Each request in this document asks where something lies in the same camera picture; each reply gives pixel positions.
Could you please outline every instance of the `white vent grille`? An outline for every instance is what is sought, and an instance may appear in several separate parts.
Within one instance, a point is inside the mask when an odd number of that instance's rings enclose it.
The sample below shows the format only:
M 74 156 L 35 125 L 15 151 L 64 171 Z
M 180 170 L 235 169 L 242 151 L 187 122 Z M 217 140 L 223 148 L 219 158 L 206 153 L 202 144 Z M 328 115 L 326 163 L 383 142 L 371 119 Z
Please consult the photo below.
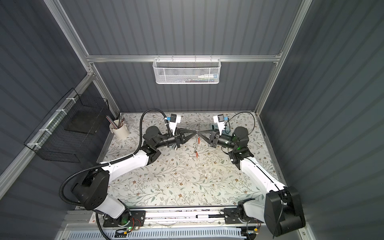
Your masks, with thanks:
M 217 84 L 220 60 L 162 61 L 154 59 L 153 70 L 159 84 Z
M 133 231 L 127 237 L 114 237 L 116 230 L 104 230 L 110 239 L 180 239 L 180 238 L 226 238 L 239 239 L 246 238 L 241 236 L 241 229 L 234 227 L 208 227 L 208 228 L 156 228 L 140 229 Z M 71 231 L 68 240 L 103 240 L 98 230 Z

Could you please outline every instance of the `white wire basket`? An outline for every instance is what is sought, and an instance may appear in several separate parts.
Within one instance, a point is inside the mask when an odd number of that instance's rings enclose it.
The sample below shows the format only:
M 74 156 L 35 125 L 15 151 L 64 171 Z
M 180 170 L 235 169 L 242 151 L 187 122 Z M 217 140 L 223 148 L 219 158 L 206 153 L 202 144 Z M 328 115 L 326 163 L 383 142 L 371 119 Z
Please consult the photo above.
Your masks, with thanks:
M 221 62 L 153 60 L 156 83 L 159 84 L 217 84 Z

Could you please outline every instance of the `pencil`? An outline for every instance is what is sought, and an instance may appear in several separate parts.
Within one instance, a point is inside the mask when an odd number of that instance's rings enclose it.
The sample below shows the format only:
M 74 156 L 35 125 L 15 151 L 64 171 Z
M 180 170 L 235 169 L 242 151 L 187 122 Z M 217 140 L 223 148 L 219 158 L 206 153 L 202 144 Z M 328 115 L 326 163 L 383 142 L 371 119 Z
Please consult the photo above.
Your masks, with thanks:
M 122 118 L 121 123 L 120 123 L 120 125 L 119 125 L 119 128 L 121 128 L 121 127 L 123 126 L 123 124 L 124 124 L 124 119 L 125 119 L 125 117 Z

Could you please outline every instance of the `black wire basket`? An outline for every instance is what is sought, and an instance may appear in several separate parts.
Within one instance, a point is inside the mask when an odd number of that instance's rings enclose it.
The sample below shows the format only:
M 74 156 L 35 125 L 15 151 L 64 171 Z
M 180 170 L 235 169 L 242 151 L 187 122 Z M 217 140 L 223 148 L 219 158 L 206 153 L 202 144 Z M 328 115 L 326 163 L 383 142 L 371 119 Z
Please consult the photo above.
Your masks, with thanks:
M 106 99 L 77 94 L 63 109 L 55 111 L 44 129 L 36 128 L 24 145 L 43 160 L 81 163 L 108 113 Z

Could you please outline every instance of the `aluminum frame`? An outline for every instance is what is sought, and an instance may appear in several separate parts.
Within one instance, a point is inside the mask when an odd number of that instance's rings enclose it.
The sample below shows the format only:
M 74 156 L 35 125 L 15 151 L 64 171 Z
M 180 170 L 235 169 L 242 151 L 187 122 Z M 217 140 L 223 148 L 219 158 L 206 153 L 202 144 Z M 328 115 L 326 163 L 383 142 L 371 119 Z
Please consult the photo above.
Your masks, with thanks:
M 95 63 L 151 63 L 154 59 L 165 61 L 218 61 L 221 62 L 274 62 L 280 61 L 280 55 L 89 55 L 86 59 Z
M 113 99 L 111 93 L 109 92 L 103 78 L 100 76 L 99 71 L 96 66 L 90 63 L 86 56 L 88 56 L 88 51 L 82 43 L 79 35 L 77 34 L 74 26 L 71 23 L 68 15 L 66 14 L 63 6 L 61 5 L 59 0 L 44 0 L 45 5 L 47 5 L 51 14 L 55 18 L 57 24 L 63 31 L 65 37 L 71 44 L 73 50 L 75 51 L 77 57 L 81 61 L 83 67 L 87 72 L 94 72 L 96 74 L 97 79 L 94 80 L 94 84 L 100 92 L 102 98 L 108 100 L 109 109 L 111 110 L 113 116 L 118 116 L 120 113 L 119 107 L 116 104 L 116 101 Z
M 74 91 L 72 91 L 67 99 L 63 101 L 63 103 L 58 107 L 58 109 L 63 109 L 70 101 L 72 101 L 69 98 L 73 98 L 76 96 L 76 94 L 81 94 L 87 89 L 89 84 L 94 79 L 93 72 L 89 72 L 82 81 L 77 85 Z M 58 115 L 58 111 L 55 111 L 55 113 L 46 121 L 46 123 L 42 126 L 42 129 L 46 128 L 51 122 L 55 119 L 55 117 Z M 39 139 L 41 136 L 41 131 L 38 131 L 35 136 L 31 139 L 31 142 L 36 141 L 36 139 Z M 8 189 L 12 186 L 12 184 L 16 181 L 16 179 L 19 177 L 21 172 L 26 168 L 28 163 L 32 160 L 32 158 L 35 156 L 35 152 L 29 149 L 28 147 L 24 147 L 23 150 L 15 157 L 15 159 L 11 162 L 11 164 L 4 170 L 4 172 L 0 176 L 0 200 L 5 195 L 5 193 L 8 191 Z
M 303 20 L 305 16 L 307 15 L 308 9 L 310 8 L 312 3 L 312 0 L 302 0 L 299 10 L 297 11 L 297 14 L 295 16 L 295 19 L 291 25 L 291 28 L 288 32 L 287 38 L 284 41 L 283 47 L 281 49 L 281 56 L 280 61 L 275 65 L 275 67 L 272 69 L 271 74 L 268 78 L 268 81 L 264 87 L 264 90 L 262 92 L 262 95 L 260 96 L 260 99 L 256 105 L 255 112 L 257 115 L 260 115 L 266 100 L 272 90 L 273 85 L 275 84 L 275 81 L 277 77 L 279 76 L 280 70 L 287 58 L 287 55 L 293 45 L 293 42 L 296 38 L 297 33 L 299 32 L 299 29 L 301 27 L 301 24 L 303 23 Z

